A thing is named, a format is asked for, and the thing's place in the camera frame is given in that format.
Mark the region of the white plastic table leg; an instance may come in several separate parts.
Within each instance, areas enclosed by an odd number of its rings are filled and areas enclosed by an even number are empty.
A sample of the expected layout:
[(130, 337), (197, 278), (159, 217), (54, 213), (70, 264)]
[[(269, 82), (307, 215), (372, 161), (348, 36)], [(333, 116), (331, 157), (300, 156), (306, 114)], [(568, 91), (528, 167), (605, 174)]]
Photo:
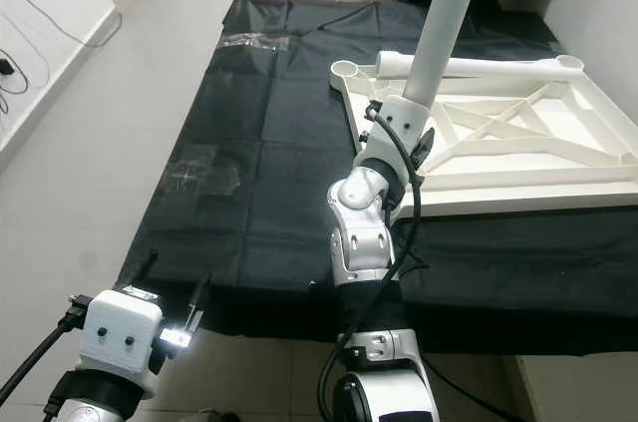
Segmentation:
[[(407, 79), (414, 75), (414, 54), (382, 51), (373, 67), (384, 79)], [(582, 65), (562, 54), (560, 58), (533, 61), (497, 61), (496, 59), (448, 59), (442, 77), (523, 77), (545, 81), (571, 81), (586, 76)]]
[(403, 98), (425, 109), (437, 97), (471, 0), (432, 0), (412, 58)]

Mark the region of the white plastic children table top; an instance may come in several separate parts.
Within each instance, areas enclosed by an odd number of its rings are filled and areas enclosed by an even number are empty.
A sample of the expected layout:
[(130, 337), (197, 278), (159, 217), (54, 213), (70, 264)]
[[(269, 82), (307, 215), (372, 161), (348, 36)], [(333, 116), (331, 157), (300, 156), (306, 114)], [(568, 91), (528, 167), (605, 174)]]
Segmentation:
[(443, 77), (424, 216), (638, 205), (638, 123), (588, 75)]

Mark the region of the clear tape patch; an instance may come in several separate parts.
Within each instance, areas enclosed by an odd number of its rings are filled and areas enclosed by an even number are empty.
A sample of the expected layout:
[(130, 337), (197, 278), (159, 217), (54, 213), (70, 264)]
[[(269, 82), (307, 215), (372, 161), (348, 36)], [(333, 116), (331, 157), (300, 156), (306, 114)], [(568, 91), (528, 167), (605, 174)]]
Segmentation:
[(235, 155), (220, 145), (178, 149), (165, 163), (159, 180), (159, 188), (166, 193), (196, 196), (228, 196), (240, 185)]

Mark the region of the clear plastic wrap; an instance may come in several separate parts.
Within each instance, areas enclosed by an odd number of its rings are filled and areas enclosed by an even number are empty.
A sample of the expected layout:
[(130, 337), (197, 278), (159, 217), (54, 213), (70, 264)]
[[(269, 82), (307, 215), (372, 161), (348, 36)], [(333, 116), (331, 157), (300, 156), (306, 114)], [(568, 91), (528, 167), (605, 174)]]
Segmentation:
[(246, 47), (259, 51), (287, 51), (291, 35), (269, 33), (233, 33), (219, 39), (217, 48)]

